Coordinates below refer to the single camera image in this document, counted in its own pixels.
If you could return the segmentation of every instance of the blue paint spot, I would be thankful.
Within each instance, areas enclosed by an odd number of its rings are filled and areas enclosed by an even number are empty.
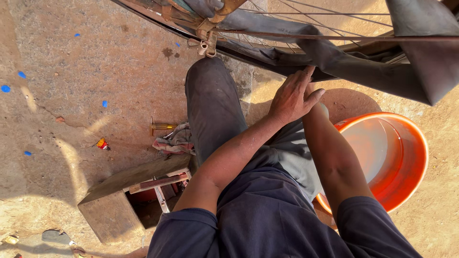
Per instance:
[[[22,77],[24,79],[26,78],[26,75],[23,72],[18,72],[17,74],[19,75],[19,77]]]
[[[10,89],[10,87],[8,87],[8,85],[3,85],[3,86],[1,87],[1,91],[3,91],[3,92],[10,92],[10,90],[11,90],[11,89]]]

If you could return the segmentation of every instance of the bicycle wheel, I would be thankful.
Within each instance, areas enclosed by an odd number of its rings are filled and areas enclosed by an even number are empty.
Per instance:
[[[182,0],[112,1],[176,35],[196,40],[200,40],[196,36],[196,28],[204,18],[213,16],[213,11],[212,8],[209,7],[209,4],[211,6],[219,5],[220,7],[222,5],[222,3],[216,0],[187,0],[187,3]],[[278,1],[289,1],[289,4],[287,4],[289,6],[291,6],[292,2],[296,4],[301,3],[294,0]],[[443,3],[457,16],[459,11],[457,2],[454,0],[444,0]],[[280,14],[257,13],[263,11],[263,9],[256,5],[254,5],[252,11],[236,10],[219,24],[219,28],[252,31],[287,30],[289,34],[319,34],[319,30],[315,26],[322,26],[322,28],[330,29],[339,34],[346,33],[344,30],[330,28],[320,22],[301,22],[296,18],[292,21],[291,18],[287,19],[284,17],[284,19],[278,19],[274,17]],[[334,55],[342,57],[343,61],[341,62],[350,64],[330,69],[326,64],[317,63],[317,60],[314,60],[314,51],[304,53],[302,49],[295,47],[294,44],[296,41],[290,38],[265,36],[263,39],[256,39],[243,35],[241,40],[239,34],[235,35],[238,35],[238,37],[222,35],[216,44],[217,51],[240,61],[285,76],[299,69],[303,69],[306,65],[314,65],[319,67],[313,74],[313,81],[315,82],[342,78],[376,90],[406,97],[429,105],[433,105],[447,92],[443,89],[441,93],[433,94],[434,96],[432,96],[432,93],[429,95],[429,92],[426,92],[426,86],[419,78],[419,71],[416,71],[416,67],[413,68],[413,66],[409,64],[398,42],[355,42],[335,47],[335,45],[324,43],[324,41],[321,40],[310,40],[309,45],[305,43],[305,45],[301,46],[301,48],[306,50],[319,49],[324,52],[332,51]],[[394,35],[394,32],[388,31],[381,36],[390,35]],[[272,47],[269,44],[269,42],[272,41],[283,42],[285,46]],[[311,46],[311,42],[322,42],[322,45],[316,44]],[[316,59],[323,59],[323,56],[316,56]],[[453,83],[448,81],[445,84],[447,85],[444,88],[450,90],[457,83],[452,85]]]

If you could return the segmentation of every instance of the concrete floor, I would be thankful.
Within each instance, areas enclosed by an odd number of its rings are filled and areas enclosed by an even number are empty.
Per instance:
[[[143,257],[141,239],[102,245],[76,204],[93,184],[158,157],[148,136],[150,117],[187,120],[185,75],[200,56],[184,39],[109,0],[0,0],[0,34],[0,83],[11,87],[0,92],[0,239],[20,239],[14,246],[3,243],[0,257],[72,256],[68,246],[41,241],[47,229],[65,231],[93,257]],[[283,78],[224,61],[253,124],[266,114]],[[391,217],[424,257],[458,256],[459,89],[428,107],[343,80],[318,86],[327,90],[322,102],[332,122],[382,110],[421,127],[429,169]],[[111,151],[91,147],[101,137]]]

